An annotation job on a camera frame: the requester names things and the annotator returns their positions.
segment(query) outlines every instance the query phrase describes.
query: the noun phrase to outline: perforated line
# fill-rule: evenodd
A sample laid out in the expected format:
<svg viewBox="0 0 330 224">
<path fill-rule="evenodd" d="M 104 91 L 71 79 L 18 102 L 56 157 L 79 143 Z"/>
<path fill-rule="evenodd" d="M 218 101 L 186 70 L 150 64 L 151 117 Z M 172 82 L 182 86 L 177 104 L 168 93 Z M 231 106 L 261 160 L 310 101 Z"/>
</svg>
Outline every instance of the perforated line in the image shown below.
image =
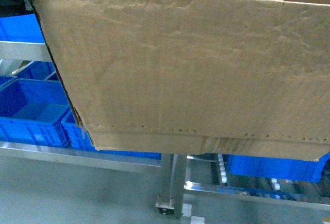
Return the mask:
<svg viewBox="0 0 330 224">
<path fill-rule="evenodd" d="M 164 130 L 164 131 L 171 131 L 171 132 L 196 132 L 196 133 L 203 133 L 202 131 L 197 131 L 195 129 L 174 129 L 174 128 L 164 128 L 164 129 L 159 129 L 159 128 L 156 128 L 156 127 L 147 127 L 145 125 L 141 125 L 141 126 L 126 126 L 126 127 L 118 127 L 118 128 L 134 128 L 134 129 L 146 129 L 146 128 L 150 128 L 150 129 L 153 129 L 153 130 Z M 243 135 L 239 134 L 233 134 L 233 133 L 225 133 L 227 135 L 230 135 L 230 136 L 236 136 L 236 137 L 244 137 L 244 138 L 248 138 L 248 137 L 258 137 L 259 139 L 268 139 L 268 140 L 271 140 L 271 139 L 276 139 L 278 138 L 278 135 L 269 135 L 269 134 L 264 134 L 264 135 L 256 135 L 254 133 L 245 133 Z M 283 139 L 287 138 L 287 139 L 294 139 L 294 140 L 302 140 L 302 141 L 327 141 L 327 138 L 316 138 L 316 139 L 313 139 L 313 138 L 310 138 L 310 137 L 292 137 L 291 135 L 281 135 L 281 137 Z"/>
</svg>

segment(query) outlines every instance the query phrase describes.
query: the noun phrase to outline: blue plastic bin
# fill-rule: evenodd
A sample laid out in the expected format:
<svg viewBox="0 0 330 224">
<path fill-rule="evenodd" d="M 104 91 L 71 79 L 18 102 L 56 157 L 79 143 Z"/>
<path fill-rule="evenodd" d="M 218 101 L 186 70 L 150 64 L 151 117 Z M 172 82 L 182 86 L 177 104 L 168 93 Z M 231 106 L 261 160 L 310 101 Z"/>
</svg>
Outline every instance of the blue plastic bin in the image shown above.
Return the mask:
<svg viewBox="0 0 330 224">
<path fill-rule="evenodd" d="M 34 14 L 0 18 L 0 40 L 44 43 Z"/>
<path fill-rule="evenodd" d="M 97 151 L 91 145 L 91 141 L 88 137 L 88 133 L 85 133 L 85 139 L 83 139 L 83 135 L 81 133 L 81 129 L 76 127 L 76 122 L 72 115 L 72 112 L 69 111 L 66 116 L 62 120 L 62 124 L 65 128 L 65 131 L 68 134 L 68 137 L 71 140 L 72 148 L 78 150 L 85 150 L 85 151 L 94 151 L 94 152 L 102 152 L 102 153 L 111 153 L 111 154 L 118 154 L 121 156 L 133 156 L 133 157 L 142 157 L 142 158 L 149 158 L 149 159 L 156 159 L 160 160 L 159 153 L 152 153 L 152 152 L 132 152 L 132 151 L 114 151 L 114 150 L 100 150 Z"/>
<path fill-rule="evenodd" d="M 59 82 L 14 80 L 0 90 L 0 140 L 66 147 L 61 120 L 68 109 Z"/>
<path fill-rule="evenodd" d="M 263 178 L 320 182 L 321 173 L 330 152 L 318 162 L 250 156 L 228 156 L 228 170 L 232 174 Z"/>
<path fill-rule="evenodd" d="M 15 76 L 21 79 L 44 80 L 54 71 L 55 68 L 51 62 L 33 61 L 24 66 Z"/>
<path fill-rule="evenodd" d="M 0 89 L 4 88 L 7 84 L 9 84 L 14 79 L 16 79 L 16 77 L 13 77 L 13 76 L 0 76 Z"/>
</svg>

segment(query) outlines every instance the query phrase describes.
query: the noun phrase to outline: metal rack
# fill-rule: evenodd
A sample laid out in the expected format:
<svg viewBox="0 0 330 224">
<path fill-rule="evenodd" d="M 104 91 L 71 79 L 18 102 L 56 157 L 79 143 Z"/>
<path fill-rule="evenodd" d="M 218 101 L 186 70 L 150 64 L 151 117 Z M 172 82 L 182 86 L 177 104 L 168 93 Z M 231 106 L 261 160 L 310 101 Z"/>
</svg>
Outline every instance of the metal rack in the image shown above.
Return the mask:
<svg viewBox="0 0 330 224">
<path fill-rule="evenodd" d="M 51 61 L 46 45 L 42 43 L 1 41 L 0 58 Z M 164 211 L 164 209 L 172 210 L 176 217 L 181 217 L 182 215 L 184 194 L 202 194 L 223 199 L 237 199 L 240 201 L 263 202 L 330 211 L 330 199 L 324 197 L 322 194 L 309 196 L 301 193 L 279 192 L 269 189 L 250 189 L 232 186 L 230 180 L 227 183 L 222 183 L 219 161 L 216 154 L 207 154 L 204 156 L 162 154 L 162 160 L 159 161 L 114 154 L 77 151 L 71 148 L 63 149 L 0 142 L 0 155 L 135 173 L 160 171 L 163 183 L 160 185 L 159 197 L 155 207 L 161 211 Z M 194 168 L 191 166 L 192 161 L 207 164 L 207 167 L 210 169 L 211 184 L 191 182 L 191 177 L 194 174 Z M 318 188 L 320 192 L 327 190 L 329 188 Z"/>
</svg>

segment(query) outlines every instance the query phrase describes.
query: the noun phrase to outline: gray floor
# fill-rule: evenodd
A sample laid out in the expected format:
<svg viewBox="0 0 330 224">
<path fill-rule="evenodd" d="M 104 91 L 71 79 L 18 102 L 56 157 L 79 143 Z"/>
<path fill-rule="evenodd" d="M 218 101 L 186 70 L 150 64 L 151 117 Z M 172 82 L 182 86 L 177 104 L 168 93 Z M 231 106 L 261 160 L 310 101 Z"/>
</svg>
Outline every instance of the gray floor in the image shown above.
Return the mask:
<svg viewBox="0 0 330 224">
<path fill-rule="evenodd" d="M 194 171 L 206 179 L 202 166 Z M 0 223 L 179 223 L 154 208 L 157 174 L 0 157 Z M 211 223 L 319 223 L 330 212 L 185 196 Z"/>
</svg>

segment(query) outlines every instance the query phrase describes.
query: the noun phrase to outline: cardboard flap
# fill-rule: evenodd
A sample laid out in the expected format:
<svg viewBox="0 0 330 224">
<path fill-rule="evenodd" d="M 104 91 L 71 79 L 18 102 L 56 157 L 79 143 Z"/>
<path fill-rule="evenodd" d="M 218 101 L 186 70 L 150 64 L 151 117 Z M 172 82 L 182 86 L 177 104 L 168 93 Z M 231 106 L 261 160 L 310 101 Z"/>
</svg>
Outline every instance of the cardboard flap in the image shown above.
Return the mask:
<svg viewBox="0 0 330 224">
<path fill-rule="evenodd" d="M 98 149 L 306 160 L 329 151 L 329 5 L 273 0 L 34 0 L 34 5 L 69 98 Z M 125 133 L 142 135 L 128 144 Z M 212 147 L 205 137 L 229 140 Z M 228 141 L 245 145 L 228 147 Z M 276 150 L 275 141 L 281 144 Z M 308 151 L 310 144 L 317 149 Z"/>
</svg>

